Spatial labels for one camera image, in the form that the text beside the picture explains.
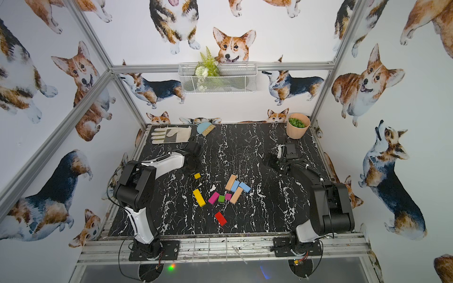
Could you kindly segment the small light blue block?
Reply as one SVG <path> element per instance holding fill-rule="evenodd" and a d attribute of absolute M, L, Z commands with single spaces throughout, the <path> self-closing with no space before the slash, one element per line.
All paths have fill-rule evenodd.
<path fill-rule="evenodd" d="M 245 184 L 244 182 L 241 182 L 238 186 L 240 188 L 242 188 L 243 191 L 246 192 L 246 193 L 249 193 L 251 191 L 251 188 L 247 184 Z"/>

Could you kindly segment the magenta rectangular block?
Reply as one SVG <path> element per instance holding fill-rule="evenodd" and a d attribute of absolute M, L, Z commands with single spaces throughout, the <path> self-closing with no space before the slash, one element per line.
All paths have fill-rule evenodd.
<path fill-rule="evenodd" d="M 211 205 L 214 205 L 216 203 L 216 201 L 218 200 L 218 198 L 220 197 L 220 194 L 218 192 L 214 192 L 210 198 L 208 199 L 208 202 L 211 204 Z"/>

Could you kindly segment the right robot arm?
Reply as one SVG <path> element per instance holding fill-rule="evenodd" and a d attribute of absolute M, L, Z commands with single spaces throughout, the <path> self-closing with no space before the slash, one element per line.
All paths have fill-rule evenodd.
<path fill-rule="evenodd" d="M 299 243 L 313 242 L 328 234 L 352 232 L 355 219 L 347 187 L 323 178 L 303 159 L 269 153 L 264 165 L 278 173 L 290 173 L 309 193 L 309 220 L 296 227 Z"/>

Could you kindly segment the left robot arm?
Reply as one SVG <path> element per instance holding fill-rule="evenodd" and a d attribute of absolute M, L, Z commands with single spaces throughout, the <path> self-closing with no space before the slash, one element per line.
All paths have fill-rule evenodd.
<path fill-rule="evenodd" d="M 151 210 L 148 209 L 158 178 L 181 168 L 197 167 L 202 146 L 190 141 L 183 149 L 177 149 L 152 160 L 130 161 L 123 168 L 113 196 L 126 211 L 134 225 L 134 239 L 150 245 L 158 239 Z"/>

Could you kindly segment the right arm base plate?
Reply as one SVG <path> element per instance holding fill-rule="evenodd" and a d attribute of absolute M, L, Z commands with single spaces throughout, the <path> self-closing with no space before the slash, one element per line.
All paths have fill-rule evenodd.
<path fill-rule="evenodd" d="M 302 243 L 295 237 L 277 237 L 270 248 L 276 257 L 304 258 L 305 256 L 321 256 L 323 248 L 320 241 Z"/>

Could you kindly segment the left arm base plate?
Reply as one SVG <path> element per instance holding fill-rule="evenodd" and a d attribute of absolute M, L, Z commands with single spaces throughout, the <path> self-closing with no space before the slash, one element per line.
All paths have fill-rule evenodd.
<path fill-rule="evenodd" d="M 180 241 L 155 239 L 151 244 L 133 241 L 129 261 L 174 261 L 177 260 Z"/>

